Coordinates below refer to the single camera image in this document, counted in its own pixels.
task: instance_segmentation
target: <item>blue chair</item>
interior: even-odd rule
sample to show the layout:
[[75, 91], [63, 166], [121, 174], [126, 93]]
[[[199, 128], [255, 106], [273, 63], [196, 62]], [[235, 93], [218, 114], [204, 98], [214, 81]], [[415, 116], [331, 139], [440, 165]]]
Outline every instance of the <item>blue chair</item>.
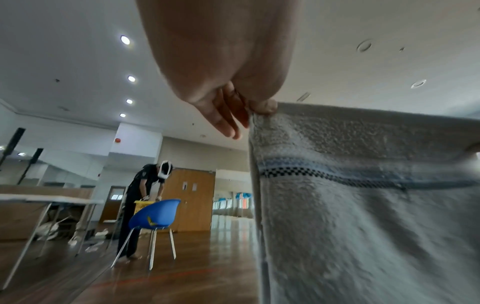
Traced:
[[[130, 222], [128, 222], [128, 226], [130, 227], [130, 233], [123, 243], [120, 251], [115, 257], [111, 268], [115, 266], [117, 263], [120, 254], [125, 249], [125, 246], [129, 243], [130, 237], [134, 229], [148, 229], [151, 230], [150, 233], [150, 248], [148, 250], [148, 256], [150, 257], [150, 264], [148, 269], [151, 270], [154, 266], [154, 255], [155, 255], [155, 242], [157, 240], [157, 230], [158, 229], [165, 229], [170, 226], [175, 220], [175, 214], [177, 213], [177, 207], [180, 204], [179, 199], [166, 199], [160, 202], [153, 203], [139, 212], [135, 213]], [[170, 229], [170, 241], [171, 241], [171, 250], [173, 252], [173, 259], [177, 258], [177, 254], [175, 252], [175, 244], [174, 244], [174, 235], [172, 234], [172, 230]]]

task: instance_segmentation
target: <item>floor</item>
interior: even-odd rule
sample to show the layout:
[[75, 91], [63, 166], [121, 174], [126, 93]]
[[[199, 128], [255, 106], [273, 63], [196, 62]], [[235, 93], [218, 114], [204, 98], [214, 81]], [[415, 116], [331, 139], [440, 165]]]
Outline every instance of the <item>floor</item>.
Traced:
[[[34, 255], [28, 255], [11, 289], [0, 294], [0, 304], [256, 304], [253, 221], [233, 217], [222, 221], [228, 224], [217, 225], [210, 232], [174, 234], [176, 260], [169, 235], [159, 233], [155, 264], [150, 272], [146, 259], [148, 237], [142, 237], [138, 243], [137, 252], [144, 255], [142, 259], [119, 262], [114, 269], [109, 268], [111, 252], [85, 252], [80, 259], [67, 254], [60, 259], [60, 244], [59, 248], [51, 245], [53, 257], [45, 258], [40, 265]], [[69, 270], [49, 270], [54, 268], [52, 263], [62, 263], [57, 260], [69, 261]], [[46, 271], [50, 278], [35, 280], [30, 277], [32, 271]]]

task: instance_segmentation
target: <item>black pants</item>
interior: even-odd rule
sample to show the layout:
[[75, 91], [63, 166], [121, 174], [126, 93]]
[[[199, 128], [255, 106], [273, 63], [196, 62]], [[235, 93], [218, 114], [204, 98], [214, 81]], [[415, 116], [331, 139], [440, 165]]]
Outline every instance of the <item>black pants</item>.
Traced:
[[[140, 200], [140, 198], [138, 198], [137, 195], [131, 195], [131, 194], [126, 195], [125, 208], [123, 209], [123, 220], [121, 222], [120, 236], [118, 238], [118, 248], [116, 250], [117, 254], [119, 253], [120, 249], [124, 245], [130, 233], [129, 222], [135, 213], [136, 200]], [[125, 255], [127, 257], [130, 257], [135, 253], [135, 251], [137, 250], [137, 243], [139, 241], [139, 236], [140, 236], [140, 229], [135, 229], [131, 233], [130, 240], [128, 241], [128, 244], [125, 247], [125, 249], [123, 249], [123, 252], [120, 254], [120, 257]]]

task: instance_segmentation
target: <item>door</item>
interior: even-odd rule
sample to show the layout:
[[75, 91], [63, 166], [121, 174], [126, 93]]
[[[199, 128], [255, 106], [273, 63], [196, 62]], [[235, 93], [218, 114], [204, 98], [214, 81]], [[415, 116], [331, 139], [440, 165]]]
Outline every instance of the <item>door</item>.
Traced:
[[112, 186], [108, 192], [108, 197], [105, 201], [105, 207], [101, 213], [100, 223], [106, 220], [116, 220], [119, 213], [120, 205], [124, 197], [125, 187]]
[[212, 203], [215, 173], [175, 169], [166, 180], [162, 199], [181, 200], [176, 210], [173, 231], [209, 231], [212, 221]]

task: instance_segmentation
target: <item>towel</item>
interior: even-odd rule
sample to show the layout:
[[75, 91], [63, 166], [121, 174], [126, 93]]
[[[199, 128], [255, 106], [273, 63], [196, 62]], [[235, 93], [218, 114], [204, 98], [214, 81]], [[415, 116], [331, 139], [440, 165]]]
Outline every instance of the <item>towel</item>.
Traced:
[[254, 115], [260, 302], [480, 303], [478, 143], [475, 120], [300, 104]]

